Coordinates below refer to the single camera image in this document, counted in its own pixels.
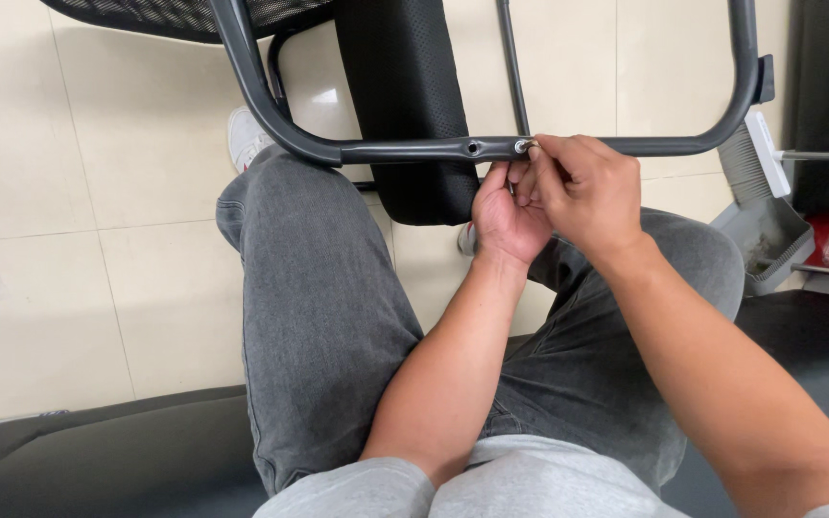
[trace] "broom handle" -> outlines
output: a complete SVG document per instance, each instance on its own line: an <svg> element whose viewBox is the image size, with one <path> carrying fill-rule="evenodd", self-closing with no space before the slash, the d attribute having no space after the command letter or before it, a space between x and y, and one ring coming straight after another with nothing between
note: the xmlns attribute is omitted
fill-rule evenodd
<svg viewBox="0 0 829 518"><path fill-rule="evenodd" d="M829 160L829 153L814 151L778 151L776 155L780 160Z"/></svg>

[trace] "white sneaker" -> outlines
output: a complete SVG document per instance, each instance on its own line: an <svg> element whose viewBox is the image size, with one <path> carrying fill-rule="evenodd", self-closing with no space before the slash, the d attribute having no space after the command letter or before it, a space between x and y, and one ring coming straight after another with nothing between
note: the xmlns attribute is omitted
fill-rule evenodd
<svg viewBox="0 0 829 518"><path fill-rule="evenodd" d="M247 171L258 153L271 144L275 144L273 139L264 133L247 106L236 108L229 114L229 157L236 171Z"/></svg>
<svg viewBox="0 0 829 518"><path fill-rule="evenodd" d="M472 221L462 226L460 230L460 239L456 240L456 244L460 248L460 252L466 257L475 255L478 249L478 236L475 234L475 225Z"/></svg>

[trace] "jeans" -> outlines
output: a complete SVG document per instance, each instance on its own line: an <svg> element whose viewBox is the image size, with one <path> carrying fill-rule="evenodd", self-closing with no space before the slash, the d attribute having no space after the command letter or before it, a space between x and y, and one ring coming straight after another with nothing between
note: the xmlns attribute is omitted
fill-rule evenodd
<svg viewBox="0 0 829 518"><path fill-rule="evenodd" d="M363 198L336 171L267 147L225 188L216 220L245 269L254 460L273 496L356 461L383 389L424 333ZM733 319L743 289L734 243L658 210L643 208L641 224L690 286ZM573 442L660 490L686 438L610 288L558 237L529 278L557 297L543 327L505 359L480 439L522 433Z"/></svg>

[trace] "left arm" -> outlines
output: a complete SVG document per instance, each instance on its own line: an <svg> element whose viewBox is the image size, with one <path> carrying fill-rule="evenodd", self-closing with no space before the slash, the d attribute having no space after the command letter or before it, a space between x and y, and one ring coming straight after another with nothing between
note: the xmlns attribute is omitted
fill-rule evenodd
<svg viewBox="0 0 829 518"><path fill-rule="evenodd" d="M481 248L440 321L386 387L360 460L402 458L435 487L465 468L495 397L529 264L552 232L541 208L518 205L505 189L507 173L508 164L496 164L479 189Z"/></svg>

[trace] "perforated fabric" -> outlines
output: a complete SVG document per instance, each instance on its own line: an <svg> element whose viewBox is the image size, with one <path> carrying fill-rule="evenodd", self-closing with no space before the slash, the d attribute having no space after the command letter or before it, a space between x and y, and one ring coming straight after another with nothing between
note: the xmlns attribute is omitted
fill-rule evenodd
<svg viewBox="0 0 829 518"><path fill-rule="evenodd" d="M246 0L255 38L331 17L332 0ZM42 0L64 15L101 27L219 43L207 0Z"/></svg>
<svg viewBox="0 0 829 518"><path fill-rule="evenodd" d="M365 139L469 135L441 0L340 0L334 24ZM379 199L407 225L470 219L478 190L465 162L373 165Z"/></svg>

